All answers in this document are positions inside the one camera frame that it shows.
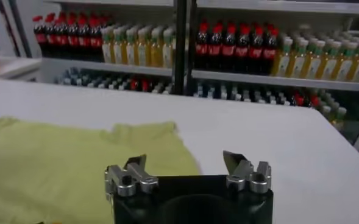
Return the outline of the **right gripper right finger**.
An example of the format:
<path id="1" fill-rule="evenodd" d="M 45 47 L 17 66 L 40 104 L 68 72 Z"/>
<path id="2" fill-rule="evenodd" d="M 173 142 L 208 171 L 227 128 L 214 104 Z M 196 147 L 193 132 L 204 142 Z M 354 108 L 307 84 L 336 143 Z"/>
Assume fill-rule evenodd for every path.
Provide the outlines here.
<path id="1" fill-rule="evenodd" d="M 271 190 L 272 169 L 267 161 L 260 161 L 257 169 L 242 154 L 224 150 L 223 158 L 228 170 L 226 186 L 234 192 L 249 190 L 255 194 L 265 194 Z"/>

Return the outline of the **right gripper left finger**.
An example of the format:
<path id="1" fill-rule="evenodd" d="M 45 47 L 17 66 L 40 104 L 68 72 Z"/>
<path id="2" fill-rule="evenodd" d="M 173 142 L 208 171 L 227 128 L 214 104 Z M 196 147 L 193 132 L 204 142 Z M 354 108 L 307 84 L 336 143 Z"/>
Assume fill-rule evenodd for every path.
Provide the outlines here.
<path id="1" fill-rule="evenodd" d="M 151 194 L 158 188 L 158 178 L 145 171 L 146 154 L 131 157 L 123 168 L 108 166 L 104 172 L 105 194 L 107 197 L 134 196 L 138 191 Z"/>

